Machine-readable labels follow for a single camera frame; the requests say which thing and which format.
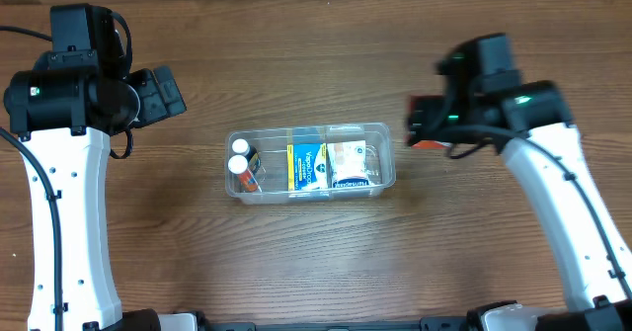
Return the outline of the orange bottle white cap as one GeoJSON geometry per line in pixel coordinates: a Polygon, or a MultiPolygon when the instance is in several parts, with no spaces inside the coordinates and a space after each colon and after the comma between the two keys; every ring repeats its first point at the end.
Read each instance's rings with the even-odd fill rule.
{"type": "Polygon", "coordinates": [[[246,192],[253,193],[260,190],[259,183],[250,169],[249,161],[243,155],[232,156],[228,160],[227,167],[237,177],[246,192]]]}

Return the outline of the clear plastic container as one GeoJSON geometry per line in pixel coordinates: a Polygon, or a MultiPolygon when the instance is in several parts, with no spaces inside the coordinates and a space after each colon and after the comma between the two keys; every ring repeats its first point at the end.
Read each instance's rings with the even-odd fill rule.
{"type": "Polygon", "coordinates": [[[395,158],[389,126],[384,123],[321,124],[240,130],[226,138],[226,160],[238,155],[231,144],[238,138],[246,139],[258,151],[261,168],[254,174],[260,190],[248,193],[229,170],[225,173],[227,193],[247,205],[291,204],[297,202],[365,198],[380,195],[396,181],[395,158]],[[336,143],[364,140],[366,144],[366,173],[369,185],[355,188],[333,188],[332,172],[327,151],[327,189],[290,191],[287,187],[287,146],[304,143],[336,143]]]}

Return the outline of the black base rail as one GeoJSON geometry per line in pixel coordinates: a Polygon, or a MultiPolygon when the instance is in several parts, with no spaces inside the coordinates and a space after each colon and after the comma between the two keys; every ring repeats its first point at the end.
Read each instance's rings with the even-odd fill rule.
{"type": "Polygon", "coordinates": [[[413,321],[370,321],[333,323],[256,324],[253,322],[214,323],[201,312],[159,314],[166,331],[467,331],[463,316],[423,317],[413,321]]]}

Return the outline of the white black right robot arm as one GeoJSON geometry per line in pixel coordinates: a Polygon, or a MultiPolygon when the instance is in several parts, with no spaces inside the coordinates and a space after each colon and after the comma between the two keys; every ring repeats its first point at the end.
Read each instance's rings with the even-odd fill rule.
{"type": "Polygon", "coordinates": [[[438,146],[458,159],[493,147],[522,187],[548,241],[565,305],[514,300],[462,317],[427,317],[425,330],[627,330],[631,326],[631,251],[593,181],[581,134],[555,83],[524,82],[509,38],[465,41],[436,65],[440,96],[415,96],[406,142],[438,146]]]}

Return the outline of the red white packet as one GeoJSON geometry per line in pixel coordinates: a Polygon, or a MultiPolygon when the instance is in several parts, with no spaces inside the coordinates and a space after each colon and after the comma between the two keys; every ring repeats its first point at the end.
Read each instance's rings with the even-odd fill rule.
{"type": "Polygon", "coordinates": [[[411,96],[406,118],[407,145],[416,149],[441,149],[448,143],[427,139],[428,129],[433,128],[443,109],[441,96],[411,96]]]}

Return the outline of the white Hansaplast plaster box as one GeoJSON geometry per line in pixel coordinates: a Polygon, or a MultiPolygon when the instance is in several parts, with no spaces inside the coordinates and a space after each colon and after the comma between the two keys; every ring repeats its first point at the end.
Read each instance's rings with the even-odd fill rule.
{"type": "Polygon", "coordinates": [[[364,140],[328,143],[327,151],[333,188],[355,188],[369,185],[364,140]]]}

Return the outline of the dark bottle white cap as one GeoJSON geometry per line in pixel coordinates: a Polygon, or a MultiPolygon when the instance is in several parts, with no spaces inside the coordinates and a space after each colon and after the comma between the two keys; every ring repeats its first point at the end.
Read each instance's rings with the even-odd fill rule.
{"type": "Polygon", "coordinates": [[[247,159],[249,168],[254,174],[258,173],[261,168],[261,159],[259,151],[252,144],[244,138],[238,138],[232,142],[231,148],[235,154],[247,159]]]}

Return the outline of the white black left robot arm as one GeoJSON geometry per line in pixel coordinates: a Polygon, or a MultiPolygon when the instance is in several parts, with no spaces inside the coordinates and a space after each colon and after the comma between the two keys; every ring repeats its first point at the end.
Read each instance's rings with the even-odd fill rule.
{"type": "Polygon", "coordinates": [[[106,175],[111,139],[181,114],[171,70],[133,70],[124,18],[89,4],[50,10],[52,48],[4,94],[29,178],[34,237],[32,330],[195,330],[191,312],[124,311],[110,263],[106,175]]]}

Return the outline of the blue yellow VapoDrops box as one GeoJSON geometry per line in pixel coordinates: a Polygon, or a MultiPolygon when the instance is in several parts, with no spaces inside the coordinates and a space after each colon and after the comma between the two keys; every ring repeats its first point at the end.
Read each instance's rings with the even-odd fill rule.
{"type": "Polygon", "coordinates": [[[325,143],[289,144],[287,146],[288,189],[313,191],[329,187],[327,145],[325,143]]]}

